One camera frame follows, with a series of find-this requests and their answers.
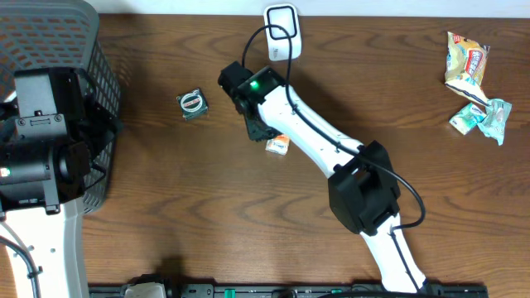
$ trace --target wooden table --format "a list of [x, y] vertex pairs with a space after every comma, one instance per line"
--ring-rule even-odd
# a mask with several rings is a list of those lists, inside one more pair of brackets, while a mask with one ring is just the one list
[[[361, 237], [330, 212], [326, 179], [296, 146], [248, 140], [217, 85], [261, 17], [102, 16], [99, 39], [123, 85], [126, 128], [108, 201], [85, 217], [91, 283], [143, 273], [226, 283], [378, 280]], [[433, 280], [530, 292], [530, 21], [302, 17], [292, 85], [351, 137], [378, 140], [420, 192], [425, 223], [406, 231]], [[513, 104], [504, 144], [448, 119], [468, 100], [443, 84], [447, 31], [491, 45], [483, 87]], [[267, 65], [260, 36], [248, 66]], [[284, 63], [273, 65], [283, 73]], [[185, 122], [176, 96], [201, 87], [210, 111]], [[418, 216], [402, 188], [404, 222]], [[0, 297], [14, 297], [5, 253]]]

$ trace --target yellow snack bag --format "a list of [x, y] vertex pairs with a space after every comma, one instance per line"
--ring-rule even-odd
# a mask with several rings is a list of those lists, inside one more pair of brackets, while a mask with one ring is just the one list
[[480, 88], [489, 46], [481, 46], [478, 42], [463, 36], [447, 32], [447, 71], [446, 86], [467, 99], [489, 106], [488, 98]]

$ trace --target white charging pad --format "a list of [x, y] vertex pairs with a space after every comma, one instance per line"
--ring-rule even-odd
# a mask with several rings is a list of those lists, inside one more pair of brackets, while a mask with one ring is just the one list
[[[301, 54], [301, 33], [298, 22], [298, 11], [291, 4], [277, 4], [265, 8], [263, 13], [265, 25], [274, 24], [284, 27], [291, 36], [292, 59]], [[278, 28], [265, 30], [268, 43], [268, 58], [272, 61], [287, 60], [289, 58], [289, 40], [285, 33]]]

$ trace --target basket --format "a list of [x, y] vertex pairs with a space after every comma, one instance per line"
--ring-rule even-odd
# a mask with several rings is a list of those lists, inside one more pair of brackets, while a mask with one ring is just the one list
[[[118, 116], [120, 88], [97, 42], [98, 13], [80, 0], [0, 0], [0, 99], [15, 89], [16, 70], [66, 66], [84, 68], [96, 81], [98, 102]], [[81, 90], [92, 92], [79, 78]], [[94, 162], [110, 173], [111, 142]], [[92, 170], [84, 178], [92, 185], [101, 173]], [[104, 202], [107, 178], [84, 194], [84, 212], [99, 209]]]

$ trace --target white background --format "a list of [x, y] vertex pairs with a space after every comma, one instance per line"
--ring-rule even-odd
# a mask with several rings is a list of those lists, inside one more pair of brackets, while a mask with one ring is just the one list
[[[262, 15], [270, 0], [85, 0], [102, 13]], [[530, 0], [291, 0], [300, 15], [530, 17]]]

